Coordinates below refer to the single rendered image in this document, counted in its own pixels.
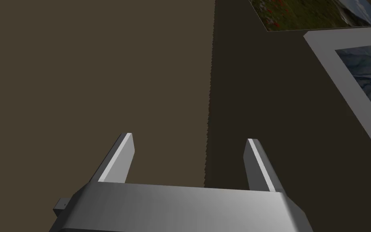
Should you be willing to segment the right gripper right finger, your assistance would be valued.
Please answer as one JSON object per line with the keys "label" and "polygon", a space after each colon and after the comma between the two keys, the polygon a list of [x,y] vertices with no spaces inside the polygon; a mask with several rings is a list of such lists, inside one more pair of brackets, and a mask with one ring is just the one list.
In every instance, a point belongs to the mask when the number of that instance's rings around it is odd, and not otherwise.
{"label": "right gripper right finger", "polygon": [[249,190],[285,193],[259,140],[247,139],[243,162]]}

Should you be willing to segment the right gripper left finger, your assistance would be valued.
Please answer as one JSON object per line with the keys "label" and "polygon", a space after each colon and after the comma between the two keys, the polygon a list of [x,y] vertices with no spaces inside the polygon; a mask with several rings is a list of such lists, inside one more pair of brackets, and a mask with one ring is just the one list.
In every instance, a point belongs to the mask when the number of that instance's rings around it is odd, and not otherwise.
{"label": "right gripper left finger", "polygon": [[125,183],[134,154],[132,133],[120,134],[90,182]]}

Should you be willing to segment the grey framed blue wall picture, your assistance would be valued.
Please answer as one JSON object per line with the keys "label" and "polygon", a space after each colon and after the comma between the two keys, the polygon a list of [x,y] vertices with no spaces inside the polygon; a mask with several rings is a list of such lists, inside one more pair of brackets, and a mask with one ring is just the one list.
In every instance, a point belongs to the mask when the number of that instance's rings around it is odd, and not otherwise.
{"label": "grey framed blue wall picture", "polygon": [[371,138],[371,27],[309,31],[304,38]]}

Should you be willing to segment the flower meadow wall picture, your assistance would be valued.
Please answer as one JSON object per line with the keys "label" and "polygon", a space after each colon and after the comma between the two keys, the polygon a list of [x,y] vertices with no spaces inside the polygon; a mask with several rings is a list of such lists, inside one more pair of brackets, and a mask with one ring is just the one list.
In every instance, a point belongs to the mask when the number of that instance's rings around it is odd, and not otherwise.
{"label": "flower meadow wall picture", "polygon": [[267,31],[371,27],[367,0],[249,0]]}

